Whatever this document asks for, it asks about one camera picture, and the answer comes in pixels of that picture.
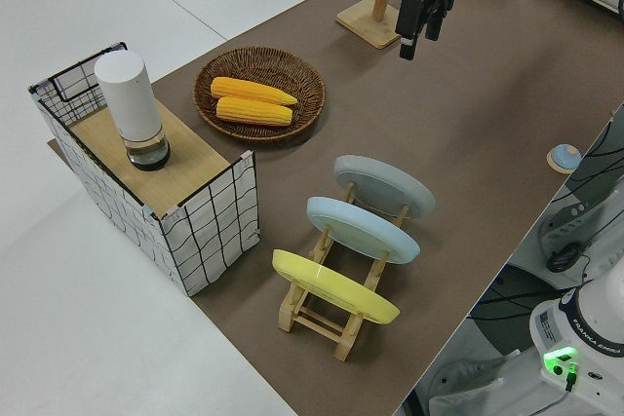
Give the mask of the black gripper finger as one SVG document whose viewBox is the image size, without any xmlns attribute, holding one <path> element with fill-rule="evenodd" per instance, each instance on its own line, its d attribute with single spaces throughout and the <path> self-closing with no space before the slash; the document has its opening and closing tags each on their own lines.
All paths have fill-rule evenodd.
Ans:
<svg viewBox="0 0 624 416">
<path fill-rule="evenodd" d="M 416 42 L 427 22 L 428 0 L 402 0 L 395 32 L 401 36 L 400 58 L 413 59 Z"/>
<path fill-rule="evenodd" d="M 447 13 L 452 10 L 454 0 L 428 0 L 426 38 L 438 40 L 442 23 Z"/>
</svg>

